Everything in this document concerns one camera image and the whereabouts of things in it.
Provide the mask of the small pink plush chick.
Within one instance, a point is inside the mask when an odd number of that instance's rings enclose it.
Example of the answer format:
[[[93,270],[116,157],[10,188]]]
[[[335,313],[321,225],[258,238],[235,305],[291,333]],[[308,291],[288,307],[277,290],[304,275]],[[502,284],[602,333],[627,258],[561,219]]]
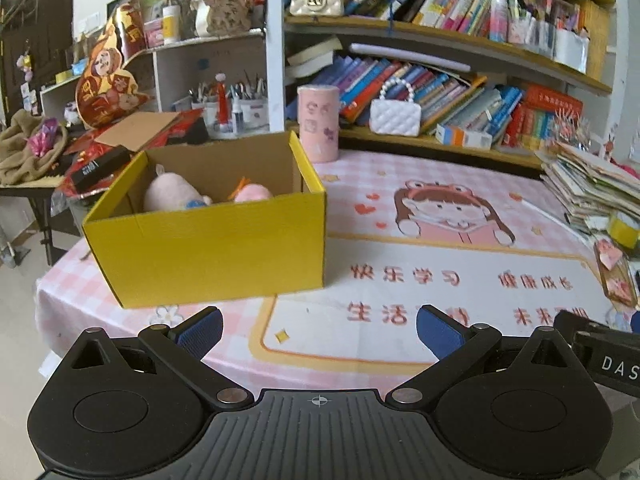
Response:
[[[249,178],[242,177],[235,190],[229,195],[229,200],[233,203],[258,202],[258,200],[269,200],[271,192],[265,186],[253,183]]]

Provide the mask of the green caterpillar toy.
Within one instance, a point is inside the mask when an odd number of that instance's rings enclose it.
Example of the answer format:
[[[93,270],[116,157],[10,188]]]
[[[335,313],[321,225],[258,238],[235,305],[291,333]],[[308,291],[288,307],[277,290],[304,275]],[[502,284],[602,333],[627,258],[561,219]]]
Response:
[[[202,200],[190,200],[189,203],[186,203],[186,209],[201,208],[206,206],[207,203],[203,202]]]

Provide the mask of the yellow cardboard box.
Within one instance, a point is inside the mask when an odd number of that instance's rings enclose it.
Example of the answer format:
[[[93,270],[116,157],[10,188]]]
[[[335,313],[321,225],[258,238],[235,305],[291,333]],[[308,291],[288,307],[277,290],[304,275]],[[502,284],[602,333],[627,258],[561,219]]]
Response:
[[[213,203],[145,212],[156,165]],[[242,177],[272,197],[233,203]],[[323,286],[327,201],[296,134],[269,133],[137,154],[82,228],[124,308],[265,297]]]

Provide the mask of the pile of papers and booklets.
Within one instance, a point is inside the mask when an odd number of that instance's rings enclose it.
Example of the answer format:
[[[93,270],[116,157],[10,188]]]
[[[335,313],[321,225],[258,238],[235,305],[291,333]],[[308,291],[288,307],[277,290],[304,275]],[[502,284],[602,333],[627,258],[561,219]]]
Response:
[[[555,152],[537,153],[544,172],[541,179],[564,208],[574,229],[605,232],[613,218],[639,234],[639,179],[623,167],[568,144]]]

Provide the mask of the orange white blue carton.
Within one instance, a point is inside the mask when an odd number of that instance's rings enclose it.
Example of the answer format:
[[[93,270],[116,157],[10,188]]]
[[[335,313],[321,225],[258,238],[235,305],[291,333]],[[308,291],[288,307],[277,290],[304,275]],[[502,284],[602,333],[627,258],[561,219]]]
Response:
[[[492,145],[492,135],[489,133],[453,126],[438,125],[435,139],[442,145],[483,151],[489,151]]]

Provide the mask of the white quilted pearl purse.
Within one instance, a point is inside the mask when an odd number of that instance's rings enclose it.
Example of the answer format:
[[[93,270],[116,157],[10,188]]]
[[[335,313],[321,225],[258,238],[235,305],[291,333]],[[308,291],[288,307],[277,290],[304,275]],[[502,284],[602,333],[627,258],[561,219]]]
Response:
[[[408,91],[405,101],[386,98],[388,90],[403,86]],[[418,136],[422,110],[414,102],[414,89],[405,79],[392,77],[385,81],[378,97],[370,104],[369,128],[384,136]]]

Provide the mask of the pink cylindrical container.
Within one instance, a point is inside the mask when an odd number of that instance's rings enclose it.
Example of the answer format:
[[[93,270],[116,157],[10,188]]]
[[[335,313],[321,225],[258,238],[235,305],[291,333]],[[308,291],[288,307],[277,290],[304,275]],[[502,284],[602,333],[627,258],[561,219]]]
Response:
[[[314,164],[338,159],[340,90],[327,84],[305,84],[297,89],[299,140]]]

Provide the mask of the brown flat cardboard sheet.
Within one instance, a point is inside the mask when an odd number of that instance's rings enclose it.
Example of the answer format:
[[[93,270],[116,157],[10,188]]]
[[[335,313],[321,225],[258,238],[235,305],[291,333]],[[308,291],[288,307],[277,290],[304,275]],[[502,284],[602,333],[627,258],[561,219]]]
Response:
[[[109,126],[96,137],[96,142],[110,148],[123,146],[130,152],[137,152],[178,117],[178,113],[137,112]]]

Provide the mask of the white cubby shelf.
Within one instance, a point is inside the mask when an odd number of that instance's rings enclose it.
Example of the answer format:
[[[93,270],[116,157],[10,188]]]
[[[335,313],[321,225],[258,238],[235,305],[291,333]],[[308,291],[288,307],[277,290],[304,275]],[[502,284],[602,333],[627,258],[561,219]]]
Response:
[[[224,73],[232,84],[267,76],[265,37],[259,28],[235,36],[193,38],[137,53],[127,64],[149,112],[169,112],[198,84]]]

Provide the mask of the large pink plush toy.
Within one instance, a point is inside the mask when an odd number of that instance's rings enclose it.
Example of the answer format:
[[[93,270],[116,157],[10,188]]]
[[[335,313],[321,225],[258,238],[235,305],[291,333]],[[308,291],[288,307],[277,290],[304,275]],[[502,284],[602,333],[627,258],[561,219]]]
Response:
[[[167,171],[162,165],[156,165],[155,178],[144,193],[143,210],[145,212],[186,210],[186,203],[190,200],[202,200],[207,203],[207,206],[213,203],[210,197],[198,192],[180,174]]]

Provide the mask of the brown plush blanket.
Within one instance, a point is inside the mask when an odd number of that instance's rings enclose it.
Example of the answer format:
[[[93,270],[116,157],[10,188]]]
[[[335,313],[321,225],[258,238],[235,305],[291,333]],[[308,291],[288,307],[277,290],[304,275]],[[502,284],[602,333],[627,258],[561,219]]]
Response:
[[[52,148],[37,155],[32,147],[39,133],[43,133],[47,118],[32,116],[18,110],[9,127],[1,131],[1,185],[14,186],[43,178],[58,161],[68,141],[68,131],[55,122]]]

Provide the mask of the black rectangular box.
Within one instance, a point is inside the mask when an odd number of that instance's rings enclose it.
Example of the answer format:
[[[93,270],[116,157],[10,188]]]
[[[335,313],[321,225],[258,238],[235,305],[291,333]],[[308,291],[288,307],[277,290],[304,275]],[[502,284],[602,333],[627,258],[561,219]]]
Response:
[[[90,160],[70,175],[77,193],[83,193],[98,182],[114,174],[130,162],[131,153],[124,146],[115,146],[103,155]]]

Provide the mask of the red cartoon paper decoration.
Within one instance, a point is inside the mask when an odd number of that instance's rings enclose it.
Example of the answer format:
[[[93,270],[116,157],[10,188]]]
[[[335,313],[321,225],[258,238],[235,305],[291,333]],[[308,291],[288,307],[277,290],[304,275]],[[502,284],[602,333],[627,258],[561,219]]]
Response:
[[[91,50],[75,92],[77,111],[89,128],[122,119],[149,101],[127,63],[146,49],[140,6],[120,4]]]

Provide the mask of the pink printed table mat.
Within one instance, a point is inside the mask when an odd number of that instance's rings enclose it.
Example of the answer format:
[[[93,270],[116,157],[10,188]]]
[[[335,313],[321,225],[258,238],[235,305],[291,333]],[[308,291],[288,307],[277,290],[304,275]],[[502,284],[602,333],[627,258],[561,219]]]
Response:
[[[44,341],[64,353],[88,327],[126,337],[215,306],[224,336],[205,361],[246,388],[388,390],[434,360],[416,336],[424,304],[516,336],[562,310],[627,321],[603,292],[592,247],[521,204],[555,208],[537,181],[350,151],[314,170],[328,199],[322,287],[124,308],[84,235],[38,283]]]

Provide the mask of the wooden bookshelf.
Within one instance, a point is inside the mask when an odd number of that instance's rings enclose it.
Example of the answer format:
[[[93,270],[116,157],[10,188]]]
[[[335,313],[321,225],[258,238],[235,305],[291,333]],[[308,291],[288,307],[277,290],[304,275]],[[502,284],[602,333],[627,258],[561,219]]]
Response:
[[[387,24],[370,18],[292,18],[283,6],[284,0],[266,1],[267,79],[269,94],[274,99],[269,107],[273,129],[285,126],[286,37],[319,39],[331,35],[337,36],[345,44],[376,44],[424,54],[431,66],[474,78],[489,76],[499,79],[502,76],[512,76],[546,86],[560,84],[567,90],[578,89],[588,93],[585,111],[593,122],[602,122],[605,130],[618,127],[622,122],[628,74],[628,0],[601,0],[615,14],[612,29],[616,32],[616,45],[613,49],[616,59],[610,84],[578,73],[541,55],[518,50],[508,44],[496,44],[485,38],[401,22]],[[345,150],[434,158],[491,168],[507,174],[520,174],[528,178],[537,177],[541,172],[541,161],[531,152],[518,154],[446,146],[439,144],[431,136],[379,136],[364,127],[343,128],[340,145]]]

